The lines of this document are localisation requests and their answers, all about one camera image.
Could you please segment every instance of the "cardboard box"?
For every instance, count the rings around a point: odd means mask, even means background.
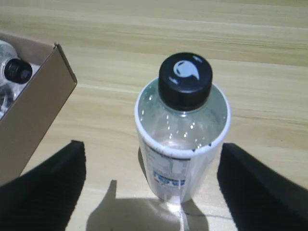
[[[23,60],[39,70],[0,120],[0,186],[20,176],[77,79],[60,44],[0,30]]]

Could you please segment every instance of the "clear plastic bottle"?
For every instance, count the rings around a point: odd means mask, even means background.
[[[32,74],[31,65],[18,57],[11,44],[0,40],[0,119]]]
[[[11,44],[0,40],[0,86],[7,82],[24,84],[31,77],[31,65],[18,57]]]
[[[193,197],[230,125],[225,95],[212,84],[212,68],[194,53],[177,53],[135,106],[141,153],[152,191],[182,203]]]

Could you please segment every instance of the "wood grain surface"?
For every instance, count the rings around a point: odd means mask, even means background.
[[[211,63],[232,107],[226,141],[308,188],[308,1],[1,0],[0,26],[59,42],[78,79],[25,168],[84,141],[87,180],[68,231],[187,230],[147,184],[133,114],[138,93],[178,51]],[[218,162],[194,198],[205,217],[190,230],[236,230]],[[116,196],[106,195],[111,180]]]

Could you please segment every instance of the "bottle cap logo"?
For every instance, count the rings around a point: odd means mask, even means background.
[[[190,61],[181,60],[178,61],[173,67],[174,73],[180,78],[195,77],[200,79],[197,67]]]

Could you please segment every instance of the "black bottle cap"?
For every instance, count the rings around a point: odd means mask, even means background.
[[[194,110],[207,100],[212,79],[212,68],[203,57],[188,52],[176,53],[160,66],[159,95],[175,110]]]
[[[20,59],[11,59],[4,68],[4,76],[14,83],[27,83],[32,77],[32,67]]]

